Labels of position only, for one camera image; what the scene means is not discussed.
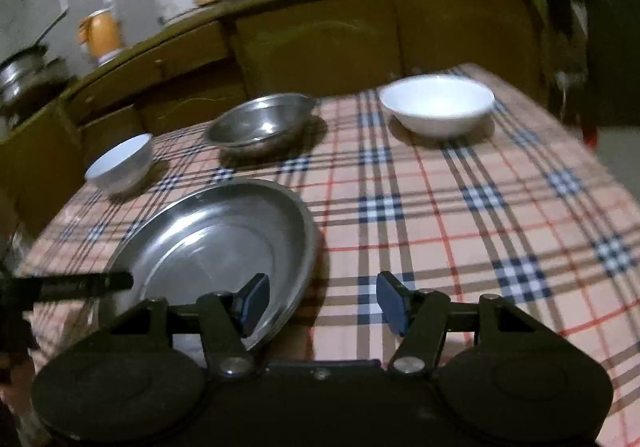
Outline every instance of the tablecloth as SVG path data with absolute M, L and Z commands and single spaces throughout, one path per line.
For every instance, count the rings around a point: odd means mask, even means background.
M 376 90 L 326 98 L 302 147 L 268 163 L 220 156 L 206 124 L 154 138 L 151 185 L 112 202 L 85 185 L 35 243 L 22 273 L 102 271 L 117 245 L 180 197 L 232 178 L 297 192 L 322 234 L 311 286 L 270 354 L 388 361 L 396 338 L 376 303 L 390 270 L 454 301 L 497 293 L 607 369 L 612 410 L 599 440 L 640 445 L 640 207 L 577 139 L 523 93 L 475 65 L 491 117 L 439 143 L 405 130 Z M 90 329 L 91 305 L 34 308 L 39 367 Z M 449 334 L 444 361 L 471 345 Z

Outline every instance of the round metal tray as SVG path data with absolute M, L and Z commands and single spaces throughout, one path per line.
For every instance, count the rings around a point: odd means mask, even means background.
M 106 267 L 128 270 L 134 285 L 100 301 L 101 326 L 144 299 L 191 304 L 212 291 L 239 290 L 265 273 L 271 298 L 248 349 L 279 331 L 312 276 L 318 231 L 297 194 L 266 180 L 232 180 L 178 200 L 121 244 Z M 204 362 L 197 335 L 174 335 L 174 348 Z

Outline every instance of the floor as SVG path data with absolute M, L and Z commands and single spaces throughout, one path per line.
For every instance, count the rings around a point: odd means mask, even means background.
M 640 202 L 640 127 L 599 129 L 596 154 Z

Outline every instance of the bolt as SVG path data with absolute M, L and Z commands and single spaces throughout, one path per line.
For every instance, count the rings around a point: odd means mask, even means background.
M 227 357 L 220 362 L 220 369 L 228 377 L 242 377 L 254 369 L 254 362 L 247 357 Z
M 405 375 L 413 375 L 424 369 L 424 361 L 418 357 L 400 357 L 394 360 L 394 369 Z
M 318 369 L 314 371 L 314 377 L 316 377 L 316 380 L 326 380 L 329 376 L 331 376 L 331 371 L 326 367 L 318 367 Z

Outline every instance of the small white bowl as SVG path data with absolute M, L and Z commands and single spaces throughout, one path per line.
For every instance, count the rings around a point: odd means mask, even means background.
M 145 178 L 154 160 L 152 135 L 129 138 L 100 156 L 84 179 L 108 196 L 126 194 Z
M 470 131 L 495 104 L 484 84 L 453 75 L 403 78 L 382 88 L 380 100 L 404 127 L 431 138 Z

